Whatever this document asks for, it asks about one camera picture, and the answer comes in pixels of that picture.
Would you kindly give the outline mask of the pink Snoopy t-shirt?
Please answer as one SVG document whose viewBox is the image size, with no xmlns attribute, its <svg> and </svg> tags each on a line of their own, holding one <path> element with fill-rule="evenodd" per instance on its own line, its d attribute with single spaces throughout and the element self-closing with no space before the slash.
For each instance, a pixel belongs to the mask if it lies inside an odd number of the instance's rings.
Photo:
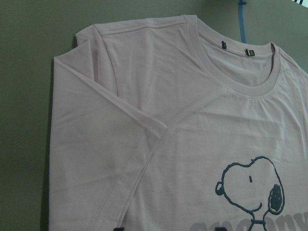
<svg viewBox="0 0 308 231">
<path fill-rule="evenodd" d="M 305 231 L 308 75 L 195 15 L 94 24 L 54 58 L 51 231 Z"/>
</svg>

